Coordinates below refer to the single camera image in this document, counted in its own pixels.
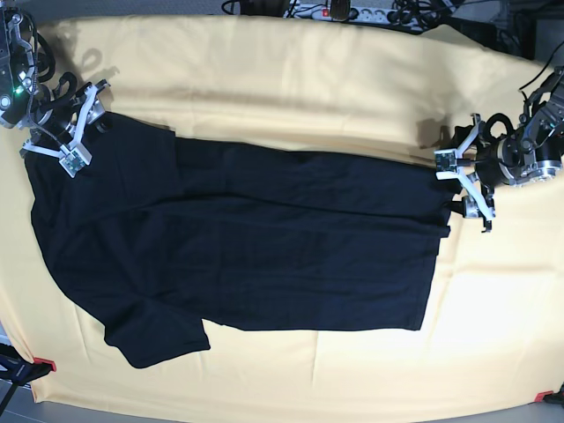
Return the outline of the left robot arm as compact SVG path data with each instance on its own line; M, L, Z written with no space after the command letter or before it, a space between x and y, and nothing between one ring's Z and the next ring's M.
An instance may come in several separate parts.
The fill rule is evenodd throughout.
M456 127L447 149L434 152L438 180L457 181L466 194L449 208L466 219L495 217L494 192L554 178L563 168L563 68L556 67L523 103L515 127L498 113Z

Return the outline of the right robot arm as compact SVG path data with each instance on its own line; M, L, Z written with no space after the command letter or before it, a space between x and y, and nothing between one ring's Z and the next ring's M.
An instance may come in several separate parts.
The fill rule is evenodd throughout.
M81 85L74 73L66 71L50 88L47 82L55 73L55 54L33 17L14 2L2 1L1 125L30 130L34 144L68 145L91 93L93 104L86 112L85 130L108 131L111 122L103 117L105 109L98 98L108 82Z

